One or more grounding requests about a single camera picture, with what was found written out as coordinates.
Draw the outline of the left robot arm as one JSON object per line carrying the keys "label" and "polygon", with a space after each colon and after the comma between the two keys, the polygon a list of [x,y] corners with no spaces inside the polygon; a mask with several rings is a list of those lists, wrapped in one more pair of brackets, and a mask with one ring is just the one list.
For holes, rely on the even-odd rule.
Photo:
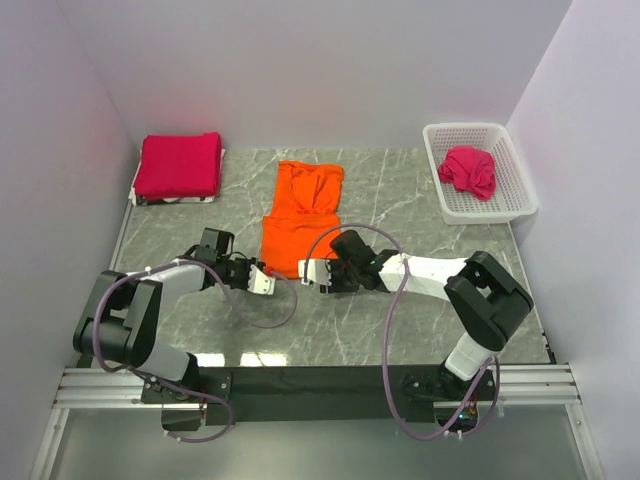
{"label": "left robot arm", "polygon": [[194,355],[157,339],[162,309],[182,296],[216,284],[257,295],[274,293],[275,279],[265,264],[233,252],[235,236],[206,228],[200,242],[167,267],[139,273],[102,272],[89,295],[73,334],[76,352],[104,362],[198,390]]}

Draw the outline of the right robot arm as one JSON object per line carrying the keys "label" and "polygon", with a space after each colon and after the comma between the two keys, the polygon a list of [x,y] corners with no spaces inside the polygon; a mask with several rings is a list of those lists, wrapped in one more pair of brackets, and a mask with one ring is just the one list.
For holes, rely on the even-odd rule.
{"label": "right robot arm", "polygon": [[333,259],[298,262],[305,283],[324,293],[412,293],[447,301],[464,332],[442,364],[449,382],[469,382],[482,365],[501,352],[531,313],[527,290],[491,254],[438,259],[409,255],[398,249],[374,251],[355,230],[329,243]]}

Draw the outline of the orange t shirt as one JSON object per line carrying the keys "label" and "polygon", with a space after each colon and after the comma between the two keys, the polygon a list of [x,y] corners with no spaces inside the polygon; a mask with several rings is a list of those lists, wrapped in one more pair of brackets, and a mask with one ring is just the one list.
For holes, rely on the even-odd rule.
{"label": "orange t shirt", "polygon": [[272,209],[262,221],[261,260],[288,279],[297,279],[298,262],[309,251],[331,254],[329,242],[339,232],[317,237],[340,224],[337,215],[344,170],[332,164],[281,161]]}

